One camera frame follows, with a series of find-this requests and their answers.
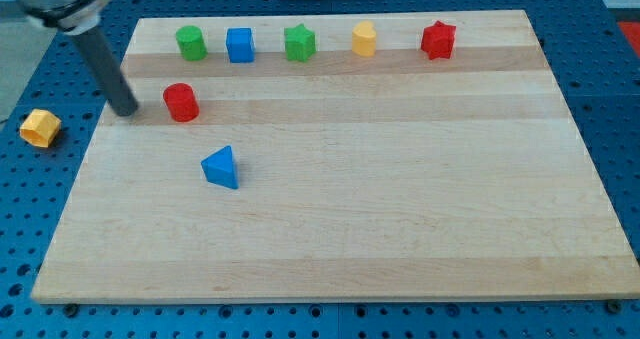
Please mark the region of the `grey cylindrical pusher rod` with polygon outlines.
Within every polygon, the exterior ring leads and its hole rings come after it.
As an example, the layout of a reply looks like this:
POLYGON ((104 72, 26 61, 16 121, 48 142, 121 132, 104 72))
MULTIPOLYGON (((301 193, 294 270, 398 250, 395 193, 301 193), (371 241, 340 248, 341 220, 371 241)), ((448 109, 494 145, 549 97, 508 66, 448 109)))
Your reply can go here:
POLYGON ((119 62, 102 30, 93 27, 78 35, 72 35, 71 41, 93 74, 112 111, 120 117, 133 115, 138 109, 138 101, 122 74, 119 62))

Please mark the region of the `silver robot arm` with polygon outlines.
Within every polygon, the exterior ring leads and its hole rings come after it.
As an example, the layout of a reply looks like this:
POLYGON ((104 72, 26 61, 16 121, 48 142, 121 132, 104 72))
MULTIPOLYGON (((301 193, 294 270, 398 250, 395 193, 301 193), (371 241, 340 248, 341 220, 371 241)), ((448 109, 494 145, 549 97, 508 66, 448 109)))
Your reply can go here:
POLYGON ((17 3, 29 19, 70 37, 111 110, 120 117, 128 117, 137 111, 138 101, 99 27, 101 12, 111 1, 17 0, 17 3))

